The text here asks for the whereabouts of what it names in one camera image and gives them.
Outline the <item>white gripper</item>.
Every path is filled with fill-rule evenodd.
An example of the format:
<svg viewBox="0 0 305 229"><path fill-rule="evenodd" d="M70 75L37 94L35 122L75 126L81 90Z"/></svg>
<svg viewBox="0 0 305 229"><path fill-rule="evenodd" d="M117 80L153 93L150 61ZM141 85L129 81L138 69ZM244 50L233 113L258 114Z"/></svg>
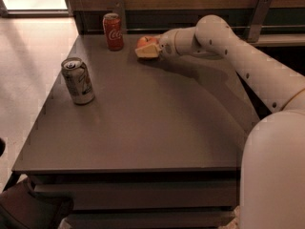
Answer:
<svg viewBox="0 0 305 229"><path fill-rule="evenodd" d="M175 37L177 30L166 31L163 34L154 35L153 38L159 39L160 55L165 58L178 56L175 48ZM157 58L159 48L155 44L146 45L135 50L138 58Z"/></svg>

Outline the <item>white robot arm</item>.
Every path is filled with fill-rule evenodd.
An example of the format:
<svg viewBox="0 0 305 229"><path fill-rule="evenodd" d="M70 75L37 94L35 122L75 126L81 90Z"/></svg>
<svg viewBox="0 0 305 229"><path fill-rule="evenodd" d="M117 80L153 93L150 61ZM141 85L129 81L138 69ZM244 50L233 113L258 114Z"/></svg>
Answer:
<svg viewBox="0 0 305 229"><path fill-rule="evenodd" d="M239 229L305 229L305 77L234 33L217 15L142 36L139 58L218 56L269 111L250 131L240 167Z"/></svg>

